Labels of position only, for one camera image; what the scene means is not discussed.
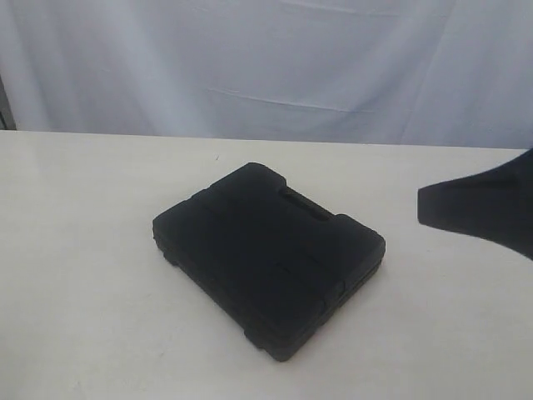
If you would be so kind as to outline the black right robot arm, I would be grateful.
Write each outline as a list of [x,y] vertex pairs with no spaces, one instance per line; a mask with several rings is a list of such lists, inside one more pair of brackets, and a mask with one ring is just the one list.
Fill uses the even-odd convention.
[[491,170],[419,189],[417,219],[531,259],[532,151]]

